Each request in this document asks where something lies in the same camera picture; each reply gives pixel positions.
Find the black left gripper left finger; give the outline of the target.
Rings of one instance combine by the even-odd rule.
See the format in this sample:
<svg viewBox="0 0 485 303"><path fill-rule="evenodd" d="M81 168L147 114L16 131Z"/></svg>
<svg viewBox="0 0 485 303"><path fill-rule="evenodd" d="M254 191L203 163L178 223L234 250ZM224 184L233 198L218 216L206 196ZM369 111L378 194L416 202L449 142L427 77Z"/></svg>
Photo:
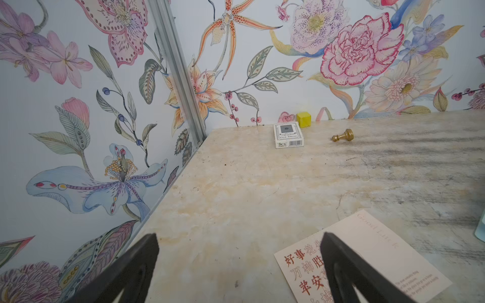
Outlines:
<svg viewBox="0 0 485 303"><path fill-rule="evenodd" d="M143 236L124 255L77 291L69 302L145 302L159 254L155 234Z"/></svg>

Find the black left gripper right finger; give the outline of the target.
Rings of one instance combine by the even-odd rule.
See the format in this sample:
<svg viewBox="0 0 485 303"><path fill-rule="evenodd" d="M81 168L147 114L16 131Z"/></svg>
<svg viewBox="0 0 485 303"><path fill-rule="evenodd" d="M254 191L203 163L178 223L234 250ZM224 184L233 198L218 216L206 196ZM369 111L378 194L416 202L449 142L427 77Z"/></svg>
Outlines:
<svg viewBox="0 0 485 303"><path fill-rule="evenodd" d="M413 302L360 255L331 232L323 234L320 245L334 302Z"/></svg>

